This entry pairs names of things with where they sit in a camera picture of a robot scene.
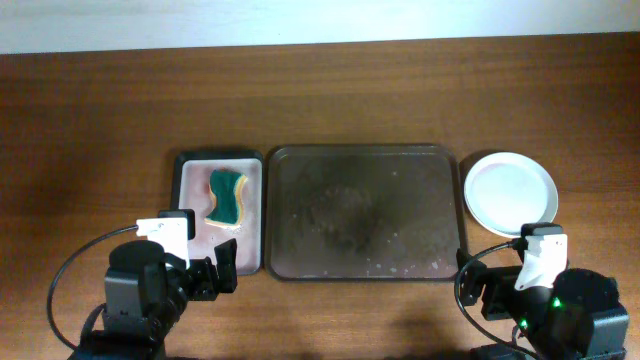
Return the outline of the green yellow sponge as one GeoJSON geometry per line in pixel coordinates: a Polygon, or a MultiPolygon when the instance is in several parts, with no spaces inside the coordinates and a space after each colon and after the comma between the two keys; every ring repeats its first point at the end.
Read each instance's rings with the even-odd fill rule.
{"type": "Polygon", "coordinates": [[[248,178],[239,172],[214,170],[209,177],[212,210],[205,216],[213,226],[237,227],[244,215],[242,192],[248,178]]]}

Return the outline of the pale green plate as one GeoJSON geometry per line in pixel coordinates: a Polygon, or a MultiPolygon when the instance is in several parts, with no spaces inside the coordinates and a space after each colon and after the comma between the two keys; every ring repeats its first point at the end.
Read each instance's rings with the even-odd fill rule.
{"type": "Polygon", "coordinates": [[[506,238],[518,237],[524,224],[553,221],[559,208],[548,171],[513,152],[495,152],[476,161],[466,174],[463,194],[472,217],[506,238]]]}

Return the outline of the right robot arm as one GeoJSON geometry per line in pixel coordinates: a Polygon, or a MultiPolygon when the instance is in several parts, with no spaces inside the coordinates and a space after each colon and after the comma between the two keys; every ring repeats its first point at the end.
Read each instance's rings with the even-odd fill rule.
{"type": "Polygon", "coordinates": [[[520,266],[489,268],[478,255],[459,249],[454,299],[468,321],[492,340],[470,350],[474,360],[603,359],[627,355],[624,342],[630,317],[620,302],[618,284],[591,270],[568,268],[551,288],[515,288],[520,266]],[[509,341],[491,334],[466,308],[482,301],[487,321],[512,320],[509,341]]]}

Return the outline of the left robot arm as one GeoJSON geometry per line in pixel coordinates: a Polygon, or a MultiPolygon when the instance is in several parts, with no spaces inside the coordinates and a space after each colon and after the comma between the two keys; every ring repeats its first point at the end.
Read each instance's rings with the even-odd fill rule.
{"type": "Polygon", "coordinates": [[[237,242],[191,263],[147,240],[116,247],[105,275],[106,301],[83,325],[73,359],[164,359],[164,340],[191,301],[214,301],[237,287],[237,242]]]}

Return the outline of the small black tray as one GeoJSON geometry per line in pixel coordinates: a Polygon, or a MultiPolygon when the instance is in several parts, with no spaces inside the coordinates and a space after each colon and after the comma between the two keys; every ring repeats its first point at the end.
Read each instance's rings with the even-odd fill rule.
{"type": "Polygon", "coordinates": [[[192,259],[215,256],[214,248],[236,239],[236,267],[240,275],[260,269],[262,262],[263,157],[255,150],[194,150],[177,155],[172,176],[170,208],[195,212],[195,237],[188,242],[192,259]],[[239,226],[221,227],[205,222],[212,210],[209,177],[214,170],[244,174],[244,215],[239,226]]]}

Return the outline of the large brown tray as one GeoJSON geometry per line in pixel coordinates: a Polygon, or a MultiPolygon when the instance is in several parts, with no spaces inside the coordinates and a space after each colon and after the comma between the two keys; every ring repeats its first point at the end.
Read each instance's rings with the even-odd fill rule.
{"type": "Polygon", "coordinates": [[[291,282],[450,282],[467,234],[445,147],[288,145],[269,156],[263,264],[291,282]]]}

